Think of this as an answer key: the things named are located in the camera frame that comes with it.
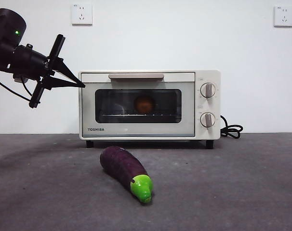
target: black cable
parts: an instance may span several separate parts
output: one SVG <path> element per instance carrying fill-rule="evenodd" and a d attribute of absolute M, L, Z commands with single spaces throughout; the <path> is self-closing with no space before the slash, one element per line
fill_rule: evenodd
<path fill-rule="evenodd" d="M 24 81 L 23 81 L 23 77 L 21 77 L 21 81 L 22 81 L 23 87 L 25 88 L 25 90 L 27 91 L 27 93 L 28 93 L 30 96 L 32 96 L 32 94 L 31 94 L 30 91 L 27 89 L 27 87 L 26 87 L 26 85 L 25 85 L 25 83 L 24 83 Z"/>
<path fill-rule="evenodd" d="M 228 125 L 226 119 L 221 116 L 221 118 L 224 120 L 225 127 L 221 129 L 221 136 L 227 137 L 231 136 L 234 139 L 239 139 L 240 138 L 240 132 L 243 130 L 243 127 L 241 125 L 233 124 L 233 125 Z"/>
<path fill-rule="evenodd" d="M 7 89 L 8 91 L 10 91 L 12 94 L 14 94 L 14 95 L 16 95 L 16 96 L 18 96 L 18 97 L 21 97 L 22 99 L 27 100 L 27 101 L 30 102 L 30 100 L 29 100 L 28 98 L 26 98 L 26 97 L 24 97 L 24 96 L 22 96 L 22 95 L 16 93 L 15 91 L 11 90 L 11 89 L 8 88 L 7 86 L 3 85 L 1 82 L 0 82 L 0 85 L 1 85 L 3 88 L 5 88 L 5 89 Z"/>

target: purple eggplant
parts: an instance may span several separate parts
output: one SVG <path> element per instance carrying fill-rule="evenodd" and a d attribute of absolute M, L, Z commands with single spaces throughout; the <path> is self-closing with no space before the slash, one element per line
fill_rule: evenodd
<path fill-rule="evenodd" d="M 127 150 L 111 146 L 100 155 L 100 163 L 107 174 L 117 179 L 142 203 L 151 201 L 152 181 L 143 165 Z"/>

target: electrical outlet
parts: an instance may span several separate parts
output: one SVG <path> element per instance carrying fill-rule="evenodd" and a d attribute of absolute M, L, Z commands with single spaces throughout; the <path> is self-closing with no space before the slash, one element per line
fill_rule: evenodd
<path fill-rule="evenodd" d="M 274 26 L 292 27 L 292 6 L 274 7 Z"/>
<path fill-rule="evenodd" d="M 91 4 L 73 4 L 71 6 L 72 25 L 92 25 L 93 6 Z"/>

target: white toaster oven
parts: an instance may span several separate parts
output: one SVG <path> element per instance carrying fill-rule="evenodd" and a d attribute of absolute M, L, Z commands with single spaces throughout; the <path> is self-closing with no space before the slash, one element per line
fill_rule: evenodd
<path fill-rule="evenodd" d="M 80 138 L 93 141 L 220 138 L 220 72 L 81 71 Z"/>

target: oven knob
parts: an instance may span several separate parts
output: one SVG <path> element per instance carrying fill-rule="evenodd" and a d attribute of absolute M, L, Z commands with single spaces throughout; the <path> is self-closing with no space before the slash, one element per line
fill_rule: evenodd
<path fill-rule="evenodd" d="M 209 113 L 209 112 L 204 113 L 200 117 L 200 122 L 204 127 L 210 128 L 215 123 L 214 115 L 212 113 Z"/>
<path fill-rule="evenodd" d="M 215 94 L 215 86 L 212 83 L 205 83 L 200 88 L 200 93 L 205 98 L 211 98 Z"/>

